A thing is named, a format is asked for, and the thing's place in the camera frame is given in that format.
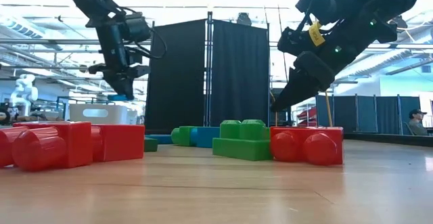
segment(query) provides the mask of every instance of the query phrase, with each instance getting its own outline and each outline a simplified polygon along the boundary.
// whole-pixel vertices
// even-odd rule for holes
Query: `blue toy block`
[[[157,139],[158,144],[172,144],[171,135],[146,135],[151,139]]]
[[[196,127],[191,130],[190,140],[200,148],[212,148],[212,140],[219,137],[219,127]]]

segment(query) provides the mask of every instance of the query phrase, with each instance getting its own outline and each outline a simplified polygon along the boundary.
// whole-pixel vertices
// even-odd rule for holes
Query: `wooden floor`
[[[0,223],[433,223],[432,149],[346,141],[345,151],[332,168],[160,145],[143,160],[3,169]]]

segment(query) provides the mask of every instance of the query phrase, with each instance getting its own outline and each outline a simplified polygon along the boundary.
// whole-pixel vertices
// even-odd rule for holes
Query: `red cylinder block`
[[[337,144],[325,133],[315,133],[305,140],[304,153],[309,163],[329,166],[337,158]]]
[[[100,127],[92,127],[91,140],[93,144],[93,161],[104,161],[104,139]]]
[[[12,127],[0,129],[0,167],[14,164],[12,158],[12,143],[22,132],[28,130],[27,127]]]
[[[31,129],[21,133],[12,147],[14,162],[25,171],[63,167],[66,142],[54,127]]]
[[[297,162],[302,157],[302,145],[292,133],[278,133],[271,139],[271,153],[278,161]]]

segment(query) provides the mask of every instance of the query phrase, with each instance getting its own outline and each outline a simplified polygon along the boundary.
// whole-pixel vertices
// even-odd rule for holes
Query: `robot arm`
[[[305,18],[296,30],[286,28],[278,50],[297,56],[289,83],[273,103],[281,111],[318,93],[374,41],[397,39],[396,24],[388,21],[411,9],[417,0],[299,0]],[[318,22],[312,23],[313,14]],[[311,26],[302,31],[304,25]],[[329,30],[322,25],[335,23]]]
[[[135,78],[150,72],[149,66],[134,66],[142,63],[142,56],[147,58],[161,58],[150,54],[150,51],[140,46],[154,32],[150,28],[142,13],[117,5],[113,0],[73,0],[76,6],[89,18],[87,28],[96,28],[105,64],[98,64],[89,68],[91,74],[102,72],[104,80],[118,94],[113,100],[131,100],[133,95],[133,81]],[[138,48],[126,45],[135,43]]]

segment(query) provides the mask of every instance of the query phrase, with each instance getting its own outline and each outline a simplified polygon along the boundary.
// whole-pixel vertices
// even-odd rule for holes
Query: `humanoid robot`
[[[22,74],[20,78],[15,82],[15,90],[11,94],[12,108],[17,108],[18,105],[24,105],[22,110],[22,116],[29,116],[30,107],[33,102],[38,99],[38,89],[33,87],[35,76],[31,74]]]

